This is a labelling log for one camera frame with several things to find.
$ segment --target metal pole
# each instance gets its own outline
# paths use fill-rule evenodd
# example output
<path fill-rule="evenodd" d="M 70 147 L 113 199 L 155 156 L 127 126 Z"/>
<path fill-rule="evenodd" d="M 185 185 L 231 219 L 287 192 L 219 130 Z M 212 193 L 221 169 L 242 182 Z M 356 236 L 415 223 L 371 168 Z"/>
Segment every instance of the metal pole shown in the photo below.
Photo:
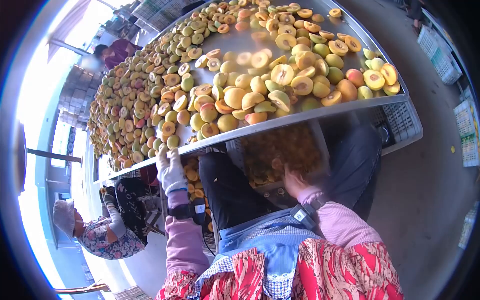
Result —
<path fill-rule="evenodd" d="M 97 0 L 97 1 L 98 1 L 98 2 L 100 2 L 100 3 L 102 3 L 102 4 L 105 4 L 105 5 L 107 5 L 108 7 L 110 7 L 110 8 L 111 8 L 112 10 L 114 10 L 114 11 L 115 11 L 115 10 L 117 10 L 117 9 L 116 9 L 114 6 L 112 6 L 112 5 L 108 4 L 108 3 L 106 3 L 105 1 L 102 1 L 102 0 Z"/>
<path fill-rule="evenodd" d="M 82 158 L 81 157 L 53 154 L 51 152 L 34 150 L 34 149 L 30 149 L 30 148 L 27 149 L 27 153 L 31 153 L 31 154 L 35 154 L 37 156 L 43 156 L 43 157 L 47 157 L 47 158 L 55 158 L 55 159 L 61 159 L 61 160 L 66 160 L 66 161 L 82 163 Z"/>
<path fill-rule="evenodd" d="M 64 47 L 64 48 L 67 48 L 68 50 L 71 50 L 79 55 L 90 55 L 91 53 L 83 50 L 83 49 L 80 49 L 80 48 L 77 48 L 77 47 L 74 47 L 72 45 L 69 45 L 69 44 L 66 44 L 64 41 L 60 41 L 58 39 L 51 39 L 49 42 L 49 44 L 52 44 L 52 45 L 57 45 L 57 46 L 60 46 L 60 47 Z"/>

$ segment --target concrete floor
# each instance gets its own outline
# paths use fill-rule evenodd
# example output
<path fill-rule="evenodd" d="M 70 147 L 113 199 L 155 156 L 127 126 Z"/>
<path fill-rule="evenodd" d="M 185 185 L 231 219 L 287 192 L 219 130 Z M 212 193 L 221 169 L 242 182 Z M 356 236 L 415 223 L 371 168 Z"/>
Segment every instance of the concrete floor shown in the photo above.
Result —
<path fill-rule="evenodd" d="M 388 53 L 423 125 L 421 140 L 383 157 L 369 224 L 387 245 L 405 296 L 432 299 L 456 267 L 464 218 L 478 192 L 478 169 L 462 165 L 453 113 L 460 91 L 442 83 L 404 10 L 381 0 L 339 3 Z"/>

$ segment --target purple shirt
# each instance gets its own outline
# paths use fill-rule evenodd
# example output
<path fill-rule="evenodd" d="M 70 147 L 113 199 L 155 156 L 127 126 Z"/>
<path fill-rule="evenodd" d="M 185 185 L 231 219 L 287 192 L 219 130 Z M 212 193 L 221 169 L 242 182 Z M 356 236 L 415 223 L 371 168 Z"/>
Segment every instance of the purple shirt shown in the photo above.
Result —
<path fill-rule="evenodd" d="M 107 66 L 107 69 L 111 70 L 125 61 L 125 59 L 128 57 L 128 52 L 126 51 L 128 45 L 131 45 L 135 50 L 142 49 L 142 47 L 137 46 L 124 38 L 116 40 L 110 46 L 113 52 L 115 52 L 115 55 L 105 59 L 105 65 Z"/>

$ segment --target red patterned shirt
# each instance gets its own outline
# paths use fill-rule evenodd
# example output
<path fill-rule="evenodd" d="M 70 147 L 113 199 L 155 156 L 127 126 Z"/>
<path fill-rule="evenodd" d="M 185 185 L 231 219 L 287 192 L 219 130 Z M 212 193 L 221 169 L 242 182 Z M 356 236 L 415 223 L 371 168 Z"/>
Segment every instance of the red patterned shirt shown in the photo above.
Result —
<path fill-rule="evenodd" d="M 265 258 L 257 249 L 232 257 L 234 272 L 219 273 L 205 280 L 201 300 L 260 300 L 263 293 Z M 157 300 L 195 297 L 198 274 L 171 272 Z M 403 299 L 390 256 L 382 242 L 342 248 L 326 240 L 307 239 L 299 246 L 292 299 Z"/>

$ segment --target window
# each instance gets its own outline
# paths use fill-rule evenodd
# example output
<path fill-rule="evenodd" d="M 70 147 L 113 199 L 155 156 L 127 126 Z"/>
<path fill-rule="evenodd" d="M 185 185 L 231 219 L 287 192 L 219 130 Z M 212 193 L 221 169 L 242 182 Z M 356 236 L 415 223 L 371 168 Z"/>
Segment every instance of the window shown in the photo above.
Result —
<path fill-rule="evenodd" d="M 57 127 L 55 128 L 55 135 L 53 136 L 52 153 L 67 155 L 70 128 L 71 126 L 66 123 L 60 121 L 57 122 Z M 54 167 L 64 168 L 66 166 L 66 161 L 53 158 L 51 165 Z"/>

